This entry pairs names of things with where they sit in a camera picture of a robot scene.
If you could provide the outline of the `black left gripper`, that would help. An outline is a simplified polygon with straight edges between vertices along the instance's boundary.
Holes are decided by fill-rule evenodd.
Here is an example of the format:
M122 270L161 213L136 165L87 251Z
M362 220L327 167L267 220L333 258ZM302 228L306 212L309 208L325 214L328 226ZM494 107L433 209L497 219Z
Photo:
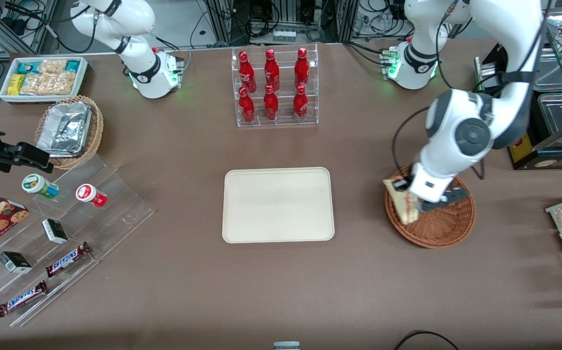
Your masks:
M418 193L418 177L416 175L408 175L393 178L392 187L398 192Z

